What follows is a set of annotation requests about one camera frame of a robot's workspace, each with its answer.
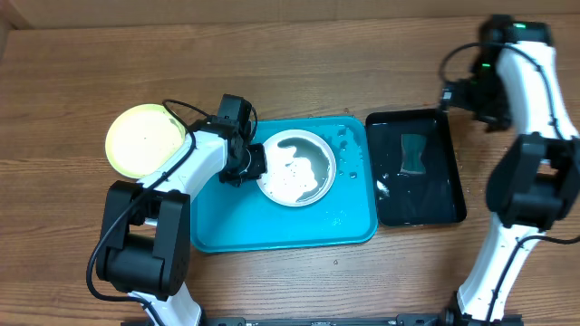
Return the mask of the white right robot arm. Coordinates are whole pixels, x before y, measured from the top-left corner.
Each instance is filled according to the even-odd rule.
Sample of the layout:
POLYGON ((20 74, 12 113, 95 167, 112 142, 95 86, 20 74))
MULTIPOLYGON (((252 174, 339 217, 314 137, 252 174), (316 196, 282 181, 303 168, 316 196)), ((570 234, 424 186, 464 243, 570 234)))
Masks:
POLYGON ((440 325, 520 325, 505 304, 528 256, 563 220, 579 195, 579 133, 556 74, 556 48, 545 23, 494 14, 478 29, 478 56, 467 79, 450 81, 440 108, 461 108, 488 131, 514 128, 516 138, 486 190, 488 234, 440 325))

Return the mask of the yellow plate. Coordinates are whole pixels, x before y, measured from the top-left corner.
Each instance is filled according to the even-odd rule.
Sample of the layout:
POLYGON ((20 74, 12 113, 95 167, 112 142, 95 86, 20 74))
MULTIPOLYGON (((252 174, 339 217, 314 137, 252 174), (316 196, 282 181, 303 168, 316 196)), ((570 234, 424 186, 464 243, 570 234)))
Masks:
POLYGON ((121 175, 139 179, 161 167, 184 143, 186 130, 159 104, 124 111, 110 126, 105 154, 121 175))

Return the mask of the green scrubbing sponge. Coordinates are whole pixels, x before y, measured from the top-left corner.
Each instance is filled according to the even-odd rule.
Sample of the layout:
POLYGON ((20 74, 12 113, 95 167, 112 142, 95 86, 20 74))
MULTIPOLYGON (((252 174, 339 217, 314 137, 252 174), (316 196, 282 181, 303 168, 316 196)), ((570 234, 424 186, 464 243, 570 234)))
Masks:
POLYGON ((420 134, 401 135, 401 173, 422 175, 426 173, 421 156, 427 139, 420 134))

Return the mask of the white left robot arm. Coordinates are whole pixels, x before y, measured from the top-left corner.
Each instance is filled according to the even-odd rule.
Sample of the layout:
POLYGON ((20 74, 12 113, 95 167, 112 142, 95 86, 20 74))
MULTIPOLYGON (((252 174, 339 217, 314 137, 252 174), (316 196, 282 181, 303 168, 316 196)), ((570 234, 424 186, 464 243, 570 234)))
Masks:
POLYGON ((115 182, 105 201, 100 239, 89 259, 87 287, 102 301, 136 302, 150 325, 197 325, 200 306, 185 278, 190 207, 214 176, 235 187, 266 171, 256 122, 209 116, 188 128, 181 149, 143 183, 115 182), (119 295, 98 292, 93 278, 119 295))

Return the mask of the pink-rimmed white plate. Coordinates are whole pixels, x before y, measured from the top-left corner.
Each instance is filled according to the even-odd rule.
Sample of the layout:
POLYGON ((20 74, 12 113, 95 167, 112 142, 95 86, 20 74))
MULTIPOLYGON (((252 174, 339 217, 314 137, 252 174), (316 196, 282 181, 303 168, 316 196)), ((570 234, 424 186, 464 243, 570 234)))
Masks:
POLYGON ((266 173, 258 179, 260 190, 282 206, 309 206, 324 197, 333 185, 337 164, 330 146, 303 129, 277 132, 264 142, 266 173))

